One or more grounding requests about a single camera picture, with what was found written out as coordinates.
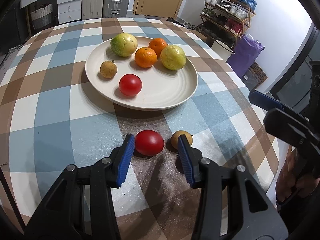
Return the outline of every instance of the plate rim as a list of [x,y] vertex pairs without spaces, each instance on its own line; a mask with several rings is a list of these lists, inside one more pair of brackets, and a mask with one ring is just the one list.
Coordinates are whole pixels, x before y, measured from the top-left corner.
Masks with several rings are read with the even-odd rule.
[[[145,36],[135,36],[135,37],[139,37],[139,38],[147,38],[147,39],[150,39],[150,40],[153,40],[152,38],[149,38],[149,37],[145,37]],[[191,95],[189,97],[187,97],[186,99],[184,99],[183,101],[179,102],[179,103],[176,103],[174,105],[170,105],[170,106],[165,106],[165,107],[153,107],[153,108],[150,108],[150,107],[136,107],[136,106],[130,106],[130,105],[127,105],[123,102],[120,102],[120,101],[117,101],[117,100],[114,100],[106,95],[104,95],[103,93],[101,93],[96,87],[95,85],[92,83],[92,81],[90,80],[89,78],[89,75],[88,75],[88,69],[87,69],[87,62],[88,62],[88,59],[90,57],[90,55],[92,54],[92,52],[98,47],[100,46],[101,44],[103,43],[106,43],[108,41],[110,41],[112,39],[109,39],[109,40],[106,40],[106,41],[103,41],[101,42],[100,44],[98,44],[91,52],[90,54],[88,55],[86,61],[85,61],[85,65],[84,65],[84,69],[85,69],[85,74],[87,76],[87,79],[89,80],[90,84],[94,87],[95,90],[97,90],[103,97],[105,97],[106,99],[110,100],[111,102],[117,104],[117,105],[120,105],[120,106],[123,106],[123,107],[126,107],[126,108],[129,108],[129,109],[134,109],[134,110],[141,110],[141,111],[159,111],[159,110],[166,110],[166,109],[170,109],[170,108],[174,108],[174,107],[177,107],[181,104],[183,104],[184,102],[186,102],[187,100],[189,100],[193,95],[194,93],[196,92],[197,88],[198,88],[198,84],[199,84],[199,77],[198,77],[198,72],[196,70],[196,67],[193,65],[193,63],[191,62],[190,59],[188,59],[188,57],[186,56],[186,59],[190,62],[190,64],[192,65],[193,69],[195,70],[196,72],[196,77],[197,77],[197,84],[196,84],[196,87],[194,89],[194,91],[191,93]]]

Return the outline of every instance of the metal screw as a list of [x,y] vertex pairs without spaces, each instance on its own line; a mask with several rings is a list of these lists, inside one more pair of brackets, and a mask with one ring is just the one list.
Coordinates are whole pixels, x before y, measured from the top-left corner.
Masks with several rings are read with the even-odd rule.
[[73,171],[76,168],[76,166],[74,166],[73,164],[69,164],[67,166],[67,171]]
[[209,164],[209,163],[210,163],[210,160],[209,160],[208,158],[202,158],[202,159],[201,159],[201,162],[202,162],[203,164]]
[[102,161],[102,163],[104,163],[104,164],[109,164],[109,163],[111,163],[111,159],[108,158],[108,157],[103,158],[101,161]]
[[243,165],[238,165],[237,166],[237,170],[240,172],[244,172],[245,171],[245,167]]

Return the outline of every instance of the purple bag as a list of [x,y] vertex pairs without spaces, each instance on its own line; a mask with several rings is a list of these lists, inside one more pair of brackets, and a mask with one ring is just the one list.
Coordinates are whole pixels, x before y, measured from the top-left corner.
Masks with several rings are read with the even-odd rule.
[[226,63],[229,63],[237,76],[242,78],[263,49],[261,43],[243,35],[234,48],[235,53]]

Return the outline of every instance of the small brown fruit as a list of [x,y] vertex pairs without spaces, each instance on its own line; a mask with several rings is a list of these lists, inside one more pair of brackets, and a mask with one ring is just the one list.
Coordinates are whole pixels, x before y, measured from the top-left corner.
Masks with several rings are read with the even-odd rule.
[[192,145],[193,139],[190,133],[186,132],[186,131],[176,131],[172,136],[171,136],[171,144],[175,149],[178,149],[178,138],[180,135],[184,134],[190,144],[190,146]]
[[112,78],[117,73],[115,61],[105,61],[101,64],[100,73],[104,78]]

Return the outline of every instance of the tablecloth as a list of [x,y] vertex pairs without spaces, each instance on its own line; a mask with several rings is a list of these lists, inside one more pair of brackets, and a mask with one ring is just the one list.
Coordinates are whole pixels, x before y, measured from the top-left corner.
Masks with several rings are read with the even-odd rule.
[[[174,109],[147,112],[101,96],[88,82],[85,60],[122,32],[183,48],[199,75],[193,97]],[[68,164],[92,165],[127,133],[144,129],[166,142],[177,130],[190,132],[204,157],[226,167],[245,165],[265,190],[278,169],[277,140],[265,132],[265,113],[249,103],[248,89],[203,41],[171,22],[105,18],[43,30],[11,55],[0,82],[0,164],[26,223]],[[126,182],[112,190],[123,239],[190,238],[200,191],[190,189],[176,160],[170,144],[152,158],[133,156]],[[12,218],[2,186],[0,199]],[[85,218],[90,220],[88,205]]]

